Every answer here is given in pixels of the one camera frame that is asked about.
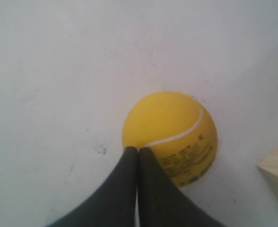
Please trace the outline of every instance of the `white floor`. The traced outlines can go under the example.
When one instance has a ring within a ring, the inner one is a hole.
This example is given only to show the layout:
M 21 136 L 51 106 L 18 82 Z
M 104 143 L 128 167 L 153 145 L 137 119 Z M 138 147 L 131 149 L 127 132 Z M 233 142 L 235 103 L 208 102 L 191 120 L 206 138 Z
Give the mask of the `white floor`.
M 176 90 L 219 151 L 182 191 L 229 227 L 278 227 L 255 164 L 278 145 L 278 0 L 0 0 L 0 227 L 42 227 L 122 154 L 124 117 Z

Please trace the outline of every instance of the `white surface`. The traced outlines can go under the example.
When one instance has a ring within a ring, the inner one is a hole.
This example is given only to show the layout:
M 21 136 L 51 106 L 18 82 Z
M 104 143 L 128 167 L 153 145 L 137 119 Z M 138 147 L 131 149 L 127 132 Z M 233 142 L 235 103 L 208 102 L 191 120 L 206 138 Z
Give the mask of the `white surface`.
M 163 89 L 200 100 L 220 139 L 183 191 L 228 226 L 278 227 L 255 167 L 278 145 L 278 0 L 0 0 L 0 227 L 80 204 L 132 105 Z

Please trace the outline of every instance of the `white seam line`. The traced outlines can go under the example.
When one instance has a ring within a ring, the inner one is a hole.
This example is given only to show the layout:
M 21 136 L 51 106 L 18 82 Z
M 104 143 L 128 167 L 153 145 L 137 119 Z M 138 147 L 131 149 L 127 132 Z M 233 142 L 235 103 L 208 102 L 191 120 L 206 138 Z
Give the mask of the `white seam line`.
M 184 132 L 181 132 L 178 135 L 171 136 L 169 138 L 165 138 L 165 139 L 162 139 L 162 140 L 157 140 L 155 142 L 148 143 L 148 144 L 144 145 L 143 148 L 148 148 L 150 146 L 154 146 L 154 145 L 158 145 L 158 144 L 161 144 L 161 143 L 166 143 L 166 142 L 170 142 L 170 141 L 173 141 L 173 140 L 177 140 L 177 139 L 179 139 L 183 136 L 186 136 L 187 134 L 191 133 L 192 131 L 194 131 L 196 129 L 196 127 L 200 124 L 200 122 L 202 121 L 202 117 L 203 117 L 203 109 L 202 109 L 201 106 L 199 106 L 199 108 L 200 108 L 199 119 L 196 121 L 196 123 L 194 123 L 194 125 L 190 129 L 188 129 Z

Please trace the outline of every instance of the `yellow ball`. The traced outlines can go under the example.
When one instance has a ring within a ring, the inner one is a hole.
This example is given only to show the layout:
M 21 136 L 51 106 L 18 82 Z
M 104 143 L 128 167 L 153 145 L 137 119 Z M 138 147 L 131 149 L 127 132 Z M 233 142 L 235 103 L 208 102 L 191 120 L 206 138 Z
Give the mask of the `yellow ball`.
M 207 110 L 180 92 L 153 93 L 136 103 L 125 119 L 124 147 L 149 147 L 178 186 L 198 180 L 217 152 L 217 130 Z

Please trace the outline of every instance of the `tennis ball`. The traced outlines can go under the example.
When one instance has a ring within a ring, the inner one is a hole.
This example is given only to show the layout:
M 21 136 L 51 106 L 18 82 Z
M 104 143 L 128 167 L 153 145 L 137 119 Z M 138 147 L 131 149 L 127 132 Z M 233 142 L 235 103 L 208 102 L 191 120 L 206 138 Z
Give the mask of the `tennis ball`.
M 217 130 L 208 111 L 180 92 L 156 92 L 141 99 L 125 119 L 124 147 L 149 147 L 178 186 L 195 182 L 217 152 Z

